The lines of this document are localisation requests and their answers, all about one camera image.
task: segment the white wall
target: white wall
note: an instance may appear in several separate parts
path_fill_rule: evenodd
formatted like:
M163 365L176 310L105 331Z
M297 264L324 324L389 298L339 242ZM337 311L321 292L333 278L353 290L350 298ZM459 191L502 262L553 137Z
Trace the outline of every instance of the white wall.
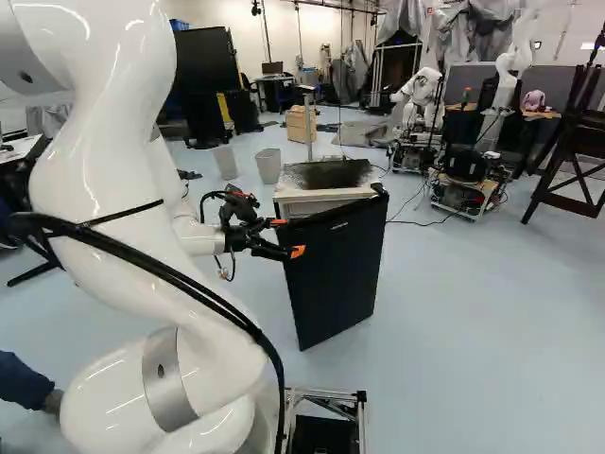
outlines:
M281 0L265 0L271 57L283 61L285 70L293 73L294 59L300 53L299 34L294 5ZM252 17L250 0L164 0L164 9L170 18L181 19L192 27L225 26L233 36L240 70L249 78L261 75L261 63L268 61L262 16ZM354 38L368 43L366 52L372 54L374 28L370 15L354 15ZM351 42L351 13L338 9L301 5L302 53L307 66L320 63L320 46L330 44L332 56Z

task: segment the humanoid robot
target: humanoid robot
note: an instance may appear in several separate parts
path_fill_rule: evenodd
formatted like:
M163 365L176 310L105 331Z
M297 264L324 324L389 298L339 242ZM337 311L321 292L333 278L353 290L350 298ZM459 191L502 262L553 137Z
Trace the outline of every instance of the humanoid robot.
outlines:
M68 121L32 172L35 212L84 223L153 257L254 321L191 261L190 254L223 253L228 240L200 224L182 198L164 139L149 142L176 69L160 0L0 0L0 24L0 79L10 89L75 92ZM123 259L68 236L50 244L81 289L170 326L98 358L73 380L60 426L80 452L273 449L276 408L255 394L268 357L255 339Z
M437 87L442 74L429 67L422 68L403 87L390 96L391 102L403 106L402 134L406 135L414 129L418 108L424 108L424 127L432 128L433 119L437 110L437 99L435 99ZM438 130L443 124L444 106L441 103L435 120L435 128Z

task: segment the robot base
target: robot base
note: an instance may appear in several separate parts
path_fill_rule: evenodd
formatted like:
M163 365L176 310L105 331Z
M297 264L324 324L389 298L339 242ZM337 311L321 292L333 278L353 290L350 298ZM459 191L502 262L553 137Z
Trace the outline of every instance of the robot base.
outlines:
M495 208L493 196L499 186L493 180L481 183L456 181L442 173L433 184L431 205L477 222Z

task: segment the black cable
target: black cable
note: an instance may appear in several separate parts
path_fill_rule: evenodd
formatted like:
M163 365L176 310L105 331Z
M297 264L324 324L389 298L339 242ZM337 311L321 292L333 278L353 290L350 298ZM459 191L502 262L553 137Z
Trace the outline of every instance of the black cable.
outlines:
M235 279L235 264L237 262L237 260L235 259L235 253L233 252L233 249L230 250L231 253L231 263L232 263L232 271L231 271L231 275L222 275L221 277L227 281L227 282L233 282L233 280ZM220 263L220 260L218 259L218 257L215 255L215 262L218 265L218 269L219 271L223 272L223 265Z
M388 170L386 170L384 167L377 166L376 164L372 164L372 167L379 168L379 169L381 169L383 172L388 172Z
M196 301L202 303L236 327L249 334L254 341L265 351L273 364L277 375L280 410L278 416L278 427L275 438L275 453L281 454L283 434L285 425L285 374L284 364L275 346L267 336L256 326L245 314L227 302L224 298L214 293L209 288L190 278L186 274L177 271L154 257L142 253L131 246L117 241L110 236L103 235L95 230L81 224L75 224L60 218L54 218L38 213L17 213L12 215L15 219L13 227L21 227L19 230L30 231L31 228L45 229L53 234L67 236L75 241L87 244L95 249L109 253L115 257L131 263L144 271L147 271L166 283L181 290Z
M485 137L485 134L487 134L490 131L492 126L495 125L495 122L498 121L499 118L500 118L500 113L495 116L495 119L493 120L492 124L486 130L484 130L481 135L479 135L479 137L476 139L475 143L473 144L473 149L475 149L476 145L481 141L481 139L483 137Z
M418 192L416 194L414 194L412 197L410 197L403 205L402 207L399 209L399 211L397 212L397 214L395 216L393 216L391 219L389 219L387 222L393 222L393 220L395 218L397 218L402 211L404 211L404 208L406 208L406 206L413 201L414 199L416 199L418 196L420 196L420 193L423 192L424 187L426 186L426 181L423 181L423 183L420 186L420 189L418 190Z
M205 222L204 203L208 199L219 198L224 200L225 194L229 194L229 191L211 191L207 194L204 194L204 196L201 198L201 201L199 201L199 222L201 222L202 224Z
M411 220L388 220L387 224L410 224L410 225L417 225L419 227L430 227L431 225L437 225L437 224L444 224L446 220L448 220L449 218L451 218L452 216L457 215L458 213L460 213L462 210L457 211L456 213L452 213L451 215L447 216L445 219L443 220L436 220L434 222L429 222L428 224L420 224L418 222L413 222Z

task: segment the white bucket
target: white bucket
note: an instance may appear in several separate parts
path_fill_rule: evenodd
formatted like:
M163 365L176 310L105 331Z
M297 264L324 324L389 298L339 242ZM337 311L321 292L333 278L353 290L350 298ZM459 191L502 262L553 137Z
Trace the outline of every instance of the white bucket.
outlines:
M222 179L233 180L237 178L239 172L237 170L237 164L235 163L233 148L222 146L214 148L212 152L215 155L216 164L218 165L218 170L220 170Z
M279 148L265 148L256 153L258 173L264 184L276 184L282 172L282 151Z

